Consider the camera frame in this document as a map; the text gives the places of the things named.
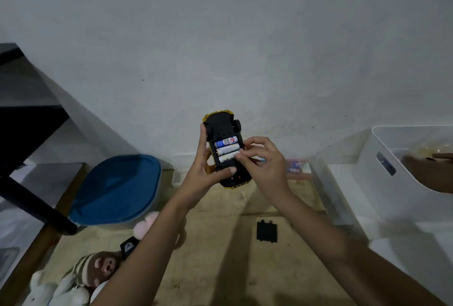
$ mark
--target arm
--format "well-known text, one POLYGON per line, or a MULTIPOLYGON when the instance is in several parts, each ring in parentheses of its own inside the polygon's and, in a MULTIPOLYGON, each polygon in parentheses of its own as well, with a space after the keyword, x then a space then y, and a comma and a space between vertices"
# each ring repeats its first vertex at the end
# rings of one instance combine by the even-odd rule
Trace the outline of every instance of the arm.
POLYGON ((291 192, 285 158, 263 137, 244 140, 250 149, 235 156, 260 191, 294 226, 333 277, 358 305, 444 305, 437 297, 361 242, 319 216, 291 192), (263 144, 264 147, 251 145, 263 144), (257 166, 249 157, 265 158, 257 166))
POLYGON ((195 160, 178 192, 165 205, 133 253, 112 276, 93 306, 150 305, 153 303, 176 238, 187 212, 215 183, 235 174, 236 168, 208 174, 211 150, 206 148, 206 129, 201 125, 195 160))

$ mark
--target blue container lid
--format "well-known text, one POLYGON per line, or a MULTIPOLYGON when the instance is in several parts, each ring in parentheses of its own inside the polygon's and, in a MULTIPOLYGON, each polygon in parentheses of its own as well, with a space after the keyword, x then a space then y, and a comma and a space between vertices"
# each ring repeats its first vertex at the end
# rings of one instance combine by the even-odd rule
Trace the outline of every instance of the blue container lid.
POLYGON ((77 192, 69 219, 88 226, 139 217, 156 198, 161 174, 159 161, 150 155, 104 160, 90 171, 77 192))

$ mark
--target aa battery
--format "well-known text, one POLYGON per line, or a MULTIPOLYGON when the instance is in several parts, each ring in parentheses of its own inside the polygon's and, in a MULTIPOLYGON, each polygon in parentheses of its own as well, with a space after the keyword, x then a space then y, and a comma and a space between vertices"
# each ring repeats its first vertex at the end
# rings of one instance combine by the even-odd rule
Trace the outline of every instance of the aa battery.
POLYGON ((221 148, 217 149, 216 151, 217 151, 217 155, 222 155, 222 154, 230 153, 233 151, 237 151, 239 148, 240 148, 239 144, 233 144, 233 145, 221 147, 221 148))
POLYGON ((232 136, 228 139, 223 139, 223 140, 220 140, 220 141, 216 141, 214 143, 214 146, 219 149, 223 146, 228 146, 228 145, 231 145, 231 144, 235 144, 237 143, 237 137, 236 136, 232 136))
POLYGON ((223 162, 226 162, 227 160, 232 160, 232 159, 234 159, 234 156, 236 154, 238 154, 238 153, 239 153, 239 151, 234 151, 234 152, 231 152, 231 153, 228 153, 228 154, 221 155, 219 157, 219 161, 221 163, 223 163, 223 162))

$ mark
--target white plush toy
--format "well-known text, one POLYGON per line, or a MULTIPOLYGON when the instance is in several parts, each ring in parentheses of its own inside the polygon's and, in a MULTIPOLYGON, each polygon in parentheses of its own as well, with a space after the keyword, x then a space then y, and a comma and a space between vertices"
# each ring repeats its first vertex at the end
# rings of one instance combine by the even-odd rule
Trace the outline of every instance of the white plush toy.
POLYGON ((31 292, 22 306, 82 306, 90 299, 85 288, 71 289, 76 279, 75 274, 66 275, 57 286, 56 283, 41 284, 42 270, 33 274, 30 281, 31 292))

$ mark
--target hand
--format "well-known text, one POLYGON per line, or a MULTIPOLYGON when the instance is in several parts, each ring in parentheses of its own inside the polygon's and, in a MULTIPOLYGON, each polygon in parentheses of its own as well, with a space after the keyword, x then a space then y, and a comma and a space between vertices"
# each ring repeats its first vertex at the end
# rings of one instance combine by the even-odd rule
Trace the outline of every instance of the hand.
POLYGON ((253 136, 244 140, 243 143, 247 150, 241 149, 234 158, 247 169, 261 192, 272 199, 276 194, 289 191, 285 157, 274 143, 262 136, 253 136), (264 158, 266 161, 255 162, 251 159, 253 156, 264 158))
POLYGON ((237 171, 235 167, 230 167, 215 172, 215 166, 207 164, 211 154, 211 149, 206 147, 206 128, 204 124, 201 124, 200 141, 198 142, 195 160, 175 195, 175 198, 182 203, 187 211, 194 208, 214 184, 233 176, 237 171))

